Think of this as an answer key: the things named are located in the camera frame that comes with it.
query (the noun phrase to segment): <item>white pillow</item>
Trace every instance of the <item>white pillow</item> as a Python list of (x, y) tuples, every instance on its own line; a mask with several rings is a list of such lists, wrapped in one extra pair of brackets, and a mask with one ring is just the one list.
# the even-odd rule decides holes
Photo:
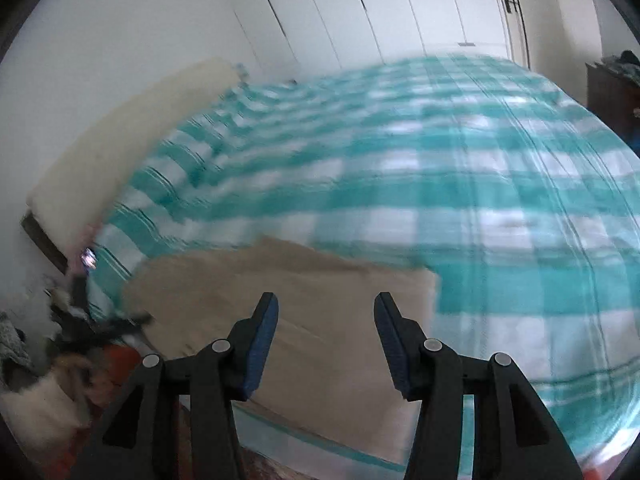
[(86, 224), (102, 219), (158, 140), (238, 82), (229, 63), (212, 58), (162, 79), (89, 128), (27, 198), (50, 240), (63, 253), (72, 247)]

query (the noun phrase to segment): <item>white wall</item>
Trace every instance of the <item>white wall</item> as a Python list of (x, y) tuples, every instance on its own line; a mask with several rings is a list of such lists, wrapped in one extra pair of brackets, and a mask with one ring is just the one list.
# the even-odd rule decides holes
[(572, 72), (566, 91), (578, 102), (587, 102), (585, 63), (602, 58), (600, 26), (593, 0), (558, 0), (564, 33), (572, 51)]
[(619, 56), (631, 50), (640, 57), (640, 44), (610, 0), (593, 0), (602, 34), (602, 55)]
[(38, 4), (0, 64), (0, 310), (57, 273), (18, 224), (44, 171), (111, 109), (211, 56), (260, 77), (227, 0)]

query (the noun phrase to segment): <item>white door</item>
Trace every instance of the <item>white door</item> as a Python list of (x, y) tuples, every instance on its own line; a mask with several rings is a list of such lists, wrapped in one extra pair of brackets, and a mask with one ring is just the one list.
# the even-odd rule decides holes
[(526, 25), (520, 9), (520, 0), (500, 0), (500, 2), (506, 19), (512, 59), (520, 66), (530, 69), (529, 45), (527, 44)]
[(465, 42), (456, 0), (409, 0), (427, 51)]
[(424, 55), (409, 0), (362, 0), (385, 62)]
[(361, 0), (314, 0), (340, 65), (345, 70), (382, 62)]
[(340, 72), (341, 66), (314, 0), (269, 0), (300, 63), (302, 78)]
[(477, 52), (510, 56), (509, 35), (500, 0), (456, 0), (465, 35), (464, 46)]
[(268, 0), (229, 0), (255, 52), (271, 80), (296, 79), (300, 66)]

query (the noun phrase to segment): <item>teal plaid blanket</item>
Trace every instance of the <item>teal plaid blanket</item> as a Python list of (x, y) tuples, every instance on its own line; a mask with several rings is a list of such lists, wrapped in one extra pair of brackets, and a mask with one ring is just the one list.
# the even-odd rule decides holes
[(261, 234), (429, 267), (430, 335), (509, 353), (582, 456), (640, 426), (639, 223), (640, 161), (553, 83), (426, 57), (241, 86), (184, 121), (108, 217), (90, 299), (117, 314), (147, 258)]

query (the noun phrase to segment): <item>orange object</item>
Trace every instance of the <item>orange object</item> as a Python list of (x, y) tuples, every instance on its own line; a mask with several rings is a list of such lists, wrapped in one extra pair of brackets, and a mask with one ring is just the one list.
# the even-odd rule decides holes
[(590, 469), (583, 473), (584, 480), (602, 480), (600, 474), (595, 469)]
[[(113, 395), (118, 393), (120, 387), (142, 360), (140, 354), (128, 346), (110, 345), (104, 348), (104, 356), (107, 361), (107, 372), (114, 385)], [(76, 463), (76, 457), (89, 438), (93, 424), (102, 415), (102, 410), (92, 407), (92, 424), (87, 430), (80, 430), (73, 437), (66, 451), (44, 470), (48, 480), (65, 480), (71, 468)]]

